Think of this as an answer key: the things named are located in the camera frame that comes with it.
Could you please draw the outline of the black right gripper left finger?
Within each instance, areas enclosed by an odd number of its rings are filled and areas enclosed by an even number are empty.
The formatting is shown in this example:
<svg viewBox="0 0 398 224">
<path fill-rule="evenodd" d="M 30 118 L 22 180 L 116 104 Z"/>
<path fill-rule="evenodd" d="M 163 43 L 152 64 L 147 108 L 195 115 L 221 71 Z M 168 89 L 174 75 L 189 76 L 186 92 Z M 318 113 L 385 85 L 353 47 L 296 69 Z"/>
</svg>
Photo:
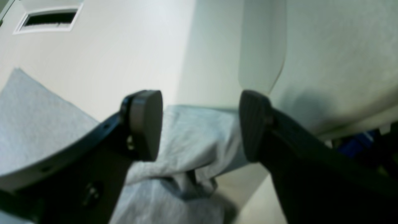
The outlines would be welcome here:
<svg viewBox="0 0 398 224">
<path fill-rule="evenodd" d="M 136 161 L 155 161 L 160 90 L 126 96 L 119 112 L 40 162 L 2 175 L 1 211 L 34 224 L 107 224 Z"/>
</svg>

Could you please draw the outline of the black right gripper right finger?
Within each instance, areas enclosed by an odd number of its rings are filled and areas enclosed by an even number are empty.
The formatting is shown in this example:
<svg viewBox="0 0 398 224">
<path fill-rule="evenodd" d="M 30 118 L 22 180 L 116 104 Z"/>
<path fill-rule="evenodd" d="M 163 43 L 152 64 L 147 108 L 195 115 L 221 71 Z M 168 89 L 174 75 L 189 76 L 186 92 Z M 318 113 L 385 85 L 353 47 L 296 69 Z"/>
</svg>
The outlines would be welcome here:
<svg viewBox="0 0 398 224">
<path fill-rule="evenodd" d="M 241 93 L 239 118 L 245 156 L 270 173 L 289 224 L 397 223 L 397 180 L 329 149 L 257 91 Z"/>
</svg>

